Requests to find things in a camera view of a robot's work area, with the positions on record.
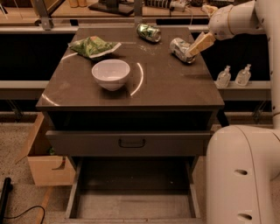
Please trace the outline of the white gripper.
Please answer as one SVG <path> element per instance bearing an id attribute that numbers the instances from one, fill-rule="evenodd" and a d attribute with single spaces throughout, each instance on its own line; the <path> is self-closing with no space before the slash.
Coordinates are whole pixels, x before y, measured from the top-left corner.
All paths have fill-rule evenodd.
<path id="1" fill-rule="evenodd" d="M 192 56 L 199 54 L 214 44 L 215 39 L 225 40 L 231 39 L 234 34 L 229 28 L 229 14 L 233 5 L 217 8 L 216 6 L 203 4 L 201 10 L 209 17 L 208 33 L 202 32 L 195 41 L 190 45 L 188 53 Z"/>

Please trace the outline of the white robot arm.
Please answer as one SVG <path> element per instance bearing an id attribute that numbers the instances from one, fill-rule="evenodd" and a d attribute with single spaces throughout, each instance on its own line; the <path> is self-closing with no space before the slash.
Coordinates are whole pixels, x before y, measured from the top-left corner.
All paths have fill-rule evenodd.
<path id="1" fill-rule="evenodd" d="M 190 55 L 238 34 L 267 36 L 273 127 L 230 125 L 213 134 L 206 152 L 206 224 L 275 224 L 270 181 L 280 171 L 280 0 L 220 8 L 208 27 Z"/>

